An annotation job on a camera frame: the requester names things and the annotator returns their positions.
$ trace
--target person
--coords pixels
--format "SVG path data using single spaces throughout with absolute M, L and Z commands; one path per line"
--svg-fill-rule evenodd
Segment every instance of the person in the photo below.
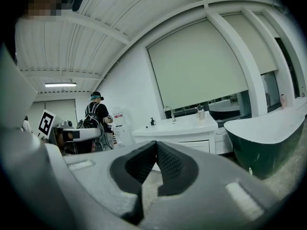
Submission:
M 102 125 L 102 134 L 100 136 L 100 142 L 105 150 L 110 150 L 114 148 L 113 133 L 111 126 L 109 125 L 113 122 L 113 118 L 109 115 L 106 106 L 100 103 L 101 99 L 103 100 L 103 97 L 101 97 L 101 94 L 99 92 L 93 92 L 91 94 L 92 102 L 86 107 L 85 115 L 90 113 L 94 113 L 97 115 L 100 124 Z
M 28 116 L 25 116 L 22 128 L 25 132 L 33 133 L 33 130 L 28 121 Z

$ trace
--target sink basin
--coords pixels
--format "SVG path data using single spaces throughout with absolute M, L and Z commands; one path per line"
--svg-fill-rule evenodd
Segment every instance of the sink basin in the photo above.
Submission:
M 133 131 L 134 136 L 173 136 L 197 134 L 218 129 L 217 122 L 206 112 L 207 116 L 199 120 L 196 115 L 188 115 L 172 119 L 157 121 L 155 126 L 142 127 Z

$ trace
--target white ceiling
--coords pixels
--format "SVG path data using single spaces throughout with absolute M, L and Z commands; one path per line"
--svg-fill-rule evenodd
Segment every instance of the white ceiling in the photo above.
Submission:
M 83 0 L 53 22 L 16 25 L 18 67 L 39 93 L 92 92 L 116 60 L 162 17 L 216 0 Z M 45 88 L 45 82 L 77 83 Z

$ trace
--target fluorescent light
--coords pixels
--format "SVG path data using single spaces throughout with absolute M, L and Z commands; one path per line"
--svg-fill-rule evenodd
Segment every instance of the fluorescent light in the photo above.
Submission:
M 75 82 L 51 82 L 51 83 L 45 83 L 46 88 L 52 88 L 52 87 L 76 87 L 77 84 Z

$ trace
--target black cap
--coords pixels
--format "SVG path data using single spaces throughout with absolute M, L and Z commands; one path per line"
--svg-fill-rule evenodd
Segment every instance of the black cap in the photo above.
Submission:
M 101 97 L 101 94 L 100 94 L 99 92 L 97 92 L 97 91 L 91 93 L 91 96 L 94 96 L 94 95 L 97 95 L 97 96 L 100 96 L 100 97 Z

